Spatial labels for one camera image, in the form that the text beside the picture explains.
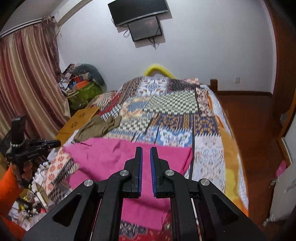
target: bed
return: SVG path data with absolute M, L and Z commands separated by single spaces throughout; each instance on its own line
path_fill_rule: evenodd
M 154 70 L 166 77 L 148 76 Z M 198 79 L 179 80 L 158 66 L 150 68 L 145 75 L 91 101 L 88 107 L 99 106 L 98 115 L 104 120 L 109 116 L 122 117 L 119 127 L 103 138 L 191 147 L 193 158 L 184 176 L 196 181 L 209 179 L 248 215 L 243 165 L 230 125 L 214 93 L 217 80 L 211 80 L 210 86 L 200 84 Z M 71 192 L 67 180 L 77 170 L 79 165 L 61 148 L 43 184 L 55 203 Z M 121 221 L 120 240 L 168 240 L 169 237 L 170 214 L 161 231 Z

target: curtain rod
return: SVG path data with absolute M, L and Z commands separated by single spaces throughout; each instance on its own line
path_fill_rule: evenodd
M 3 37 L 5 37 L 5 36 L 7 36 L 7 35 L 9 35 L 9 34 L 11 34 L 13 32 L 15 32 L 15 31 L 21 29 L 21 28 L 25 28 L 25 27 L 28 27 L 30 25 L 33 25 L 33 24 L 36 24 L 36 23 L 40 23 L 42 21 L 42 19 L 43 18 L 37 18 L 37 19 L 34 19 L 34 20 L 27 21 L 25 23 L 21 23 L 19 25 L 16 25 L 15 27 L 10 28 L 10 29 L 4 31 L 2 34 L 0 34 L 0 38 L 3 38 Z

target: curtain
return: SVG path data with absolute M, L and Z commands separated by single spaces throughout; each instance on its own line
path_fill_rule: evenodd
M 51 17 L 0 39 L 1 139 L 11 120 L 23 114 L 27 114 L 28 138 L 54 139 L 70 118 L 68 101 L 58 85 L 60 72 Z

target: silver bolt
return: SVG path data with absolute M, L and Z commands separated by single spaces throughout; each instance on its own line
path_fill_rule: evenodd
M 208 186 L 210 184 L 210 181 L 208 179 L 201 179 L 200 184 L 204 186 Z
M 121 170 L 119 174 L 124 177 L 129 174 L 129 171 L 128 170 Z
M 167 176 L 172 176 L 172 175 L 174 175 L 175 174 L 175 172 L 173 171 L 173 170 L 166 170 L 165 171 L 165 174 L 167 175 Z
M 87 186 L 87 187 L 93 185 L 93 183 L 94 183 L 94 181 L 91 180 L 91 179 L 87 179 L 87 180 L 84 181 L 84 185 Z

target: pink towel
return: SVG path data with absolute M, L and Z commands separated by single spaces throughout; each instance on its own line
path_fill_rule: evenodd
M 158 156 L 167 160 L 170 168 L 181 174 L 188 169 L 191 148 L 165 147 L 147 143 L 132 143 L 120 139 L 90 138 L 83 144 L 66 147 L 80 169 L 70 176 L 69 184 L 74 189 L 86 179 L 101 181 L 124 168 L 125 161 L 135 157 L 136 147 L 143 148 L 142 193 L 139 199 L 124 199 L 121 219 L 150 229 L 161 230 L 169 199 L 156 199 L 152 192 L 150 149 L 157 147 Z

